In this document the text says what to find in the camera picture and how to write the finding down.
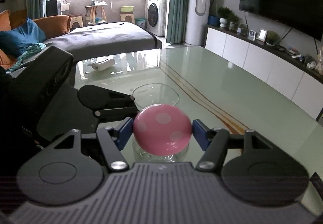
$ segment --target plastic stool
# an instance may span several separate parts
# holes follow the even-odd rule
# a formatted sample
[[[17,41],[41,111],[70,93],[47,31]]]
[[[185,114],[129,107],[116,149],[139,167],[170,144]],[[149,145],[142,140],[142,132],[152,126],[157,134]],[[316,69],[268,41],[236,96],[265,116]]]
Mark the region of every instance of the plastic stool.
[[[121,22],[130,22],[135,23],[135,17],[133,16],[133,13],[120,13],[120,21]]]
[[[69,25],[70,28],[73,28],[73,24],[78,23],[80,27],[83,27],[83,18],[82,15],[73,15],[71,19],[71,23]]]

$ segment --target blue pillow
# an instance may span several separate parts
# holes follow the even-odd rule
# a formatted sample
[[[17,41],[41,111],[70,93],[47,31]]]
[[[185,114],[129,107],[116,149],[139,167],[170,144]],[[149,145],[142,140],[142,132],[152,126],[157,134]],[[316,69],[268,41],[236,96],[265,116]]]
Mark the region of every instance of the blue pillow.
[[[0,31],[0,48],[5,54],[18,57],[32,44],[42,43],[46,35],[33,20],[10,31]]]

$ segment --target orange cushion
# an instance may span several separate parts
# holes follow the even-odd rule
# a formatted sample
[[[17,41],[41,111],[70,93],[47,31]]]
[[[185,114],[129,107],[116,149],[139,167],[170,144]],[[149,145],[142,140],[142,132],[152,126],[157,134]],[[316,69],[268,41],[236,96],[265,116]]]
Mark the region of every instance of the orange cushion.
[[[4,69],[10,68],[16,62],[15,58],[10,59],[1,49],[0,49],[0,66]]]
[[[10,14],[9,10],[5,10],[0,13],[0,31],[11,30],[9,14]]]
[[[71,15],[55,15],[35,19],[34,22],[44,31],[48,39],[69,33],[71,19]]]
[[[21,10],[21,11],[16,11],[14,13],[11,13],[9,16],[11,29],[15,29],[23,25],[26,22],[26,18],[27,18],[26,10]]]

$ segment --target picture frame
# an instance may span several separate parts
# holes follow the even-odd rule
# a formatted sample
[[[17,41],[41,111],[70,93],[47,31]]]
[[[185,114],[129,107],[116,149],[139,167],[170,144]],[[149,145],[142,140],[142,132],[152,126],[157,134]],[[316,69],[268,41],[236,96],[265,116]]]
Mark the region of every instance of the picture frame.
[[[256,38],[256,31],[253,31],[253,30],[250,30],[249,31],[249,37],[251,37],[251,38]]]
[[[261,28],[259,33],[258,33],[257,40],[265,42],[266,37],[267,37],[267,33],[268,33],[268,30],[265,30],[265,29]]]

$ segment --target pink object with white dots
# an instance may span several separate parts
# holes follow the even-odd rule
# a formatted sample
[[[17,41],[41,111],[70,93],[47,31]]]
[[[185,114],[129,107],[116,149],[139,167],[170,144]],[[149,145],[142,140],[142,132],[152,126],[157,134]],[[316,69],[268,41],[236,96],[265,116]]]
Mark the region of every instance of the pink object with white dots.
[[[156,104],[144,108],[136,116],[133,133],[143,150],[156,156],[169,156],[188,145],[192,124],[179,108]]]

